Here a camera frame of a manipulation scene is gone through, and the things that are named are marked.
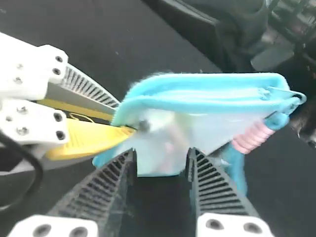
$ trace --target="screw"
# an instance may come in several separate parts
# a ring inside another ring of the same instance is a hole
[[[53,73],[56,74],[56,75],[60,75],[61,74],[61,72],[60,72],[60,70],[58,68],[54,68],[53,69]]]
[[[28,112],[28,110],[26,109],[25,106],[16,108],[16,111],[19,112],[20,114],[23,114],[23,115],[27,114],[27,112]]]
[[[87,237],[88,230],[85,227],[77,227],[70,232],[69,236],[70,237]]]
[[[59,57],[59,56],[56,56],[55,59],[57,60],[57,62],[60,62],[60,63],[63,62],[63,59],[61,57]]]
[[[19,135],[21,135],[21,136],[24,136],[24,135],[26,135],[26,134],[29,133],[29,130],[28,130],[28,128],[26,128],[26,127],[18,127],[18,128],[16,129],[16,131],[17,131],[17,133],[18,133]]]
[[[18,85],[22,84],[22,80],[19,77],[15,78],[13,81],[17,83]]]
[[[213,230],[222,230],[224,228],[222,223],[220,223],[218,220],[208,220],[206,227]]]
[[[41,226],[38,226],[34,232],[33,232],[33,236],[34,237],[45,237],[49,234],[51,230],[51,225],[41,225]]]
[[[57,131],[56,132],[56,136],[57,136],[58,140],[64,140],[65,139],[65,134],[62,131]]]
[[[261,234],[262,233],[261,228],[254,223],[244,224],[243,229],[247,232],[254,233],[254,234]]]
[[[54,113],[54,118],[57,122],[60,122],[63,120],[63,117],[59,113]]]

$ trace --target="gray object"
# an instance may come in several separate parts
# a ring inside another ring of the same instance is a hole
[[[134,171],[133,157],[132,150],[126,151],[92,172],[59,200],[48,215],[93,220],[98,225],[99,236],[117,237],[125,209],[128,176]]]
[[[259,216],[224,170],[196,148],[188,153],[185,174],[192,184],[191,199],[196,218],[209,212]]]

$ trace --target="white plastic part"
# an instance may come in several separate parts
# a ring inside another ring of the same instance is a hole
[[[0,129],[17,143],[51,148],[68,142],[66,115],[62,111],[20,99],[6,98],[0,103]]]
[[[7,237],[98,237],[94,221],[34,215],[18,222]]]
[[[33,46],[0,33],[0,97],[43,99],[48,81],[64,78],[68,56],[50,45]]]
[[[252,216],[205,213],[197,219],[196,237],[274,237],[269,226]]]

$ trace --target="robotic arm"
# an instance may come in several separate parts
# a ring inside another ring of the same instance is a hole
[[[52,160],[91,157],[114,147],[134,132],[131,128],[111,127],[107,124],[93,123],[93,121],[67,118],[69,114],[64,111],[64,108],[68,104],[74,105],[70,109],[73,114],[85,115],[86,110],[77,108],[84,100],[85,109],[91,109],[95,117],[110,120],[119,102],[100,85],[90,80],[87,75],[79,74],[69,65],[65,52],[50,45],[36,47],[2,33],[0,33],[0,48],[2,83],[0,87],[0,143],[2,150],[10,149],[17,157],[14,161],[11,160],[12,156],[1,157],[1,163],[5,165],[0,167],[0,175],[34,169],[40,179],[41,163],[45,168],[44,156]],[[77,88],[77,91],[71,91],[70,87]],[[55,109],[45,106],[51,105],[52,99],[58,96],[62,97],[60,99],[63,102],[62,106],[58,103],[53,104]],[[85,139],[88,132],[99,137],[99,140]],[[106,140],[104,134],[109,133],[111,136]],[[81,143],[74,142],[77,136],[81,136]],[[236,188],[230,188],[229,181],[225,184],[228,185],[227,190],[221,189],[221,186],[211,185],[217,181],[216,177],[209,176],[212,179],[210,183],[207,183],[205,179],[199,179],[198,165],[200,164],[193,163],[190,169],[195,172],[191,174],[190,182],[195,199],[197,237],[250,237],[258,234],[265,237],[273,236],[268,225],[256,217],[255,211],[249,211],[247,208],[245,211],[240,208],[235,209],[234,202],[245,197],[239,196]],[[224,177],[223,180],[229,180],[224,172],[218,172]],[[200,192],[205,191],[201,187],[205,185],[213,190],[205,193],[206,196],[211,197],[209,200],[216,200],[220,192],[225,192],[228,196],[222,202],[210,201],[211,203],[208,203],[207,198],[200,198],[202,195]],[[203,206],[209,207],[210,210],[215,208],[217,211],[202,210]],[[93,218],[87,220],[87,217],[81,214],[77,213],[72,218],[61,215],[57,217],[35,215],[18,222],[8,237],[21,235],[25,237],[99,236],[98,220]]]

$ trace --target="screw hole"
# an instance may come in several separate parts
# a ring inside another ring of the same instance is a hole
[[[56,75],[60,75],[61,74],[61,72],[60,72],[60,70],[58,68],[54,68],[53,69],[53,73],[56,74]]]
[[[59,56],[56,56],[55,59],[57,60],[57,62],[60,62],[60,63],[63,62],[63,59],[61,57],[59,57]]]
[[[65,139],[65,134],[62,131],[57,131],[56,132],[56,136],[57,136],[58,140],[64,140]]]
[[[59,113],[54,113],[54,118],[57,122],[60,122],[63,120],[63,117]]]
[[[261,234],[262,230],[259,226],[257,226],[254,223],[246,223],[243,226],[244,230],[250,233],[254,233],[254,234]]]
[[[208,220],[206,227],[217,231],[224,229],[222,223],[220,223],[218,220]]]
[[[19,77],[15,78],[14,82],[17,83],[17,84],[22,84],[22,80]]]
[[[88,230],[85,227],[77,227],[70,232],[69,237],[87,237]]]
[[[51,226],[50,225],[41,225],[38,226],[34,232],[33,232],[33,236],[34,237],[45,237],[49,234],[51,230]]]

